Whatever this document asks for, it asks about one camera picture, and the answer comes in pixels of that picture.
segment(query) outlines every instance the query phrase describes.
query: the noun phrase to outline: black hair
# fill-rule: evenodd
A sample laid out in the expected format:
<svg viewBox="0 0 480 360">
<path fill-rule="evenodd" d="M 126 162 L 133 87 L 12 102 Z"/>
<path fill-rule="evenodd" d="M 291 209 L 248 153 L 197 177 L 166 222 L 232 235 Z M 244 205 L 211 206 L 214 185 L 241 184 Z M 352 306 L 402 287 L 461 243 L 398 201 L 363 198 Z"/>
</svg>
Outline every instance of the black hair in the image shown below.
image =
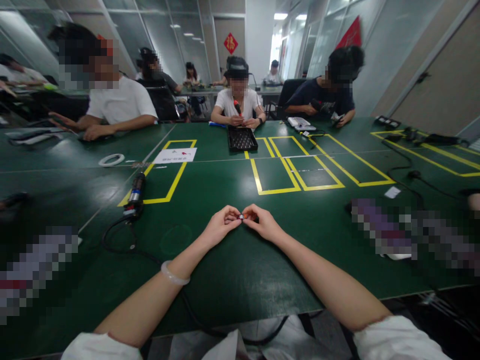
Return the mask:
<svg viewBox="0 0 480 360">
<path fill-rule="evenodd" d="M 187 62 L 185 64 L 185 67 L 186 67 L 186 78 L 187 79 L 190 79 L 191 78 L 191 75 L 189 73 L 189 69 L 193 69 L 193 78 L 195 79 L 195 81 L 197 81 L 197 69 L 195 68 L 195 65 L 192 63 L 192 62 Z"/>
<path fill-rule="evenodd" d="M 328 57 L 328 75 L 334 84 L 351 84 L 365 63 L 365 53 L 359 46 L 340 47 Z"/>
<path fill-rule="evenodd" d="M 59 63 L 65 65 L 88 65 L 90 57 L 108 56 L 102 41 L 82 25 L 68 22 L 55 26 L 48 39 L 58 45 Z"/>
<path fill-rule="evenodd" d="M 249 65 L 243 57 L 229 56 L 227 59 L 227 78 L 248 79 Z"/>
<path fill-rule="evenodd" d="M 7 54 L 0 54 L 0 65 L 10 66 L 11 63 L 18 63 L 13 57 Z"/>
<path fill-rule="evenodd" d="M 141 55 L 141 74 L 144 80 L 153 80 L 153 70 L 150 65 L 155 64 L 159 60 L 154 51 L 148 47 L 140 49 Z"/>
</svg>

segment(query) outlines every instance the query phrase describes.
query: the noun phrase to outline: ceiling light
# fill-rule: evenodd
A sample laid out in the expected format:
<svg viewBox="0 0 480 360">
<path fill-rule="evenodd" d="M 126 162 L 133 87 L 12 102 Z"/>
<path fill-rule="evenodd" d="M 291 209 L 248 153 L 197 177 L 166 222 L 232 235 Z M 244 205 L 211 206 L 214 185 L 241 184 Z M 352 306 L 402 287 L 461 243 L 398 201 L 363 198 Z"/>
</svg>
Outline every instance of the ceiling light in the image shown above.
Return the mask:
<svg viewBox="0 0 480 360">
<path fill-rule="evenodd" d="M 273 15 L 273 19 L 274 20 L 285 20 L 287 18 L 287 16 L 288 16 L 288 14 L 277 12 L 275 15 Z"/>
</svg>

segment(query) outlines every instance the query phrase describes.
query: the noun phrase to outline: white tape roll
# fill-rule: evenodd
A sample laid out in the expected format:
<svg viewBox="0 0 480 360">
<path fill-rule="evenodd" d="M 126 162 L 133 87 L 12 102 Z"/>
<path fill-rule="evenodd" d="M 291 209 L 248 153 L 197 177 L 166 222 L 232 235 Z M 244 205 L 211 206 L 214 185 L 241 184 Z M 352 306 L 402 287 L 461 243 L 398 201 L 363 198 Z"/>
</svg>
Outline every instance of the white tape roll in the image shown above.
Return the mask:
<svg viewBox="0 0 480 360">
<path fill-rule="evenodd" d="M 108 162 L 114 158 L 118 158 L 118 159 L 112 162 Z M 123 154 L 112 154 L 112 155 L 105 156 L 102 160 L 98 162 L 98 165 L 104 168 L 108 168 L 108 167 L 120 164 L 123 160 L 125 160 L 125 156 Z"/>
</svg>

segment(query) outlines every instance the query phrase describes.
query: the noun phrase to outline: red decoration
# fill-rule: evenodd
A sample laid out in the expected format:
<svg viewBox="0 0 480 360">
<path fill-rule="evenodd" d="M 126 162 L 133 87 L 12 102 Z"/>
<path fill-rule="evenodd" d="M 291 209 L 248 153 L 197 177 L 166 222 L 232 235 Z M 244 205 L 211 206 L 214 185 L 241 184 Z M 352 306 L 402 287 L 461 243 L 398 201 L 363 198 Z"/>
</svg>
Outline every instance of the red decoration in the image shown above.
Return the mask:
<svg viewBox="0 0 480 360">
<path fill-rule="evenodd" d="M 346 31 L 335 49 L 344 48 L 350 45 L 362 46 L 362 31 L 360 29 L 360 16 L 357 16 L 353 24 Z"/>
<path fill-rule="evenodd" d="M 228 50 L 228 52 L 230 53 L 230 55 L 232 55 L 234 53 L 235 49 L 237 48 L 237 46 L 239 45 L 239 43 L 237 42 L 237 40 L 235 40 L 232 33 L 229 33 L 228 36 L 226 37 L 225 41 L 223 42 L 223 45 L 225 45 L 225 47 Z"/>
</svg>

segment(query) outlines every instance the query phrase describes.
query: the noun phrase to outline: small white card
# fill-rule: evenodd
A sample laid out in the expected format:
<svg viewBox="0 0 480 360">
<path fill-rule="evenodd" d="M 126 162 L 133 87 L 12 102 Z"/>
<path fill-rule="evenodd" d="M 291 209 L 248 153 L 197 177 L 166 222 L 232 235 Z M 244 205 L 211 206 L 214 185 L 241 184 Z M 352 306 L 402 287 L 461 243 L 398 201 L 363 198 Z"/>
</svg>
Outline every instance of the small white card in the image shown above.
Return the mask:
<svg viewBox="0 0 480 360">
<path fill-rule="evenodd" d="M 153 160 L 154 164 L 189 163 L 195 158 L 196 147 L 164 149 Z"/>
<path fill-rule="evenodd" d="M 388 191 L 385 193 L 385 196 L 390 199 L 395 199 L 398 194 L 400 194 L 401 190 L 396 188 L 395 186 L 392 186 L 391 188 L 388 189 Z"/>
</svg>

